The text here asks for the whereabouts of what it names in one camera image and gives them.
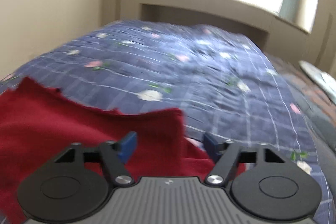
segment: beige wall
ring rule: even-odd
[[[331,65],[329,73],[331,74],[332,77],[334,77],[336,79],[336,58],[334,58],[334,61]]]
[[[101,25],[101,0],[0,0],[0,77]]]
[[[264,51],[297,66],[298,61],[304,59],[306,40],[305,32],[274,18]]]
[[[334,19],[328,30],[328,19],[330,14]],[[308,62],[317,65],[320,69],[328,71],[336,50],[335,32],[336,0],[319,0],[313,29],[306,41],[305,59]],[[322,50],[325,48],[325,50],[320,54],[320,62],[315,63],[321,48]]]

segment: white flower pattern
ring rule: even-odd
[[[103,33],[103,32],[99,32],[99,33],[96,34],[96,37],[98,37],[98,38],[105,38],[105,37],[107,37],[107,34]]]
[[[141,100],[145,101],[162,101],[162,94],[156,90],[144,90],[139,92],[137,95]]]
[[[211,43],[209,41],[206,41],[206,40],[198,40],[198,44],[199,45],[211,45]]]
[[[273,70],[273,69],[267,69],[266,72],[267,72],[269,75],[273,75],[273,76],[278,75],[278,73],[277,73],[275,70]]]
[[[143,27],[141,27],[142,28],[142,30],[145,30],[145,31],[151,31],[152,29],[150,28],[150,27],[148,27],[148,26],[143,26]]]
[[[237,87],[239,87],[243,92],[250,92],[250,88],[242,81],[240,81],[238,84],[237,84]]]
[[[129,40],[124,40],[121,43],[122,44],[135,44],[133,41],[129,41]]]
[[[221,52],[220,56],[223,57],[223,58],[225,58],[225,59],[231,59],[231,55],[228,54],[227,52]]]
[[[183,55],[183,54],[177,54],[175,55],[175,57],[180,60],[181,62],[186,62],[189,60],[189,57],[187,55]]]
[[[308,163],[306,163],[305,161],[300,161],[298,160],[296,162],[296,165],[298,167],[300,167],[304,172],[306,172],[308,175],[311,174],[312,168],[310,167],[310,165]]]
[[[77,55],[77,54],[79,54],[81,51],[79,51],[79,50],[72,50],[72,51],[69,51],[69,52],[67,52],[67,55]]]

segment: blue floral bedspread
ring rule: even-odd
[[[315,220],[334,222],[305,119],[285,80],[243,35],[206,25],[113,22],[26,63],[2,81],[0,92],[26,75],[101,109],[132,114],[179,107],[186,135],[196,140],[211,132],[244,146],[268,143],[287,156],[307,152],[304,160],[323,190]]]

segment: circular pad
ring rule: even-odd
[[[230,194],[243,210],[273,221],[312,217],[322,197],[319,184],[291,162],[257,165],[233,180]]]
[[[271,198],[289,198],[298,191],[295,181],[278,176],[264,178],[259,182],[259,188],[265,195]]]
[[[25,213],[44,223],[80,220],[99,208],[107,194],[108,184],[99,174],[66,164],[33,173],[17,190]]]
[[[71,177],[55,177],[42,183],[41,192],[49,198],[63,199],[74,195],[79,187],[79,181]]]

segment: pink flower pattern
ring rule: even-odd
[[[295,104],[291,103],[290,106],[291,106],[291,109],[294,111],[294,113],[301,114],[301,111],[298,109],[298,107]]]
[[[212,32],[209,29],[203,29],[203,32],[206,34],[212,34]]]
[[[103,65],[103,62],[100,60],[97,60],[97,61],[91,61],[90,63],[86,64],[85,67],[97,68],[97,67],[101,67],[102,65]]]

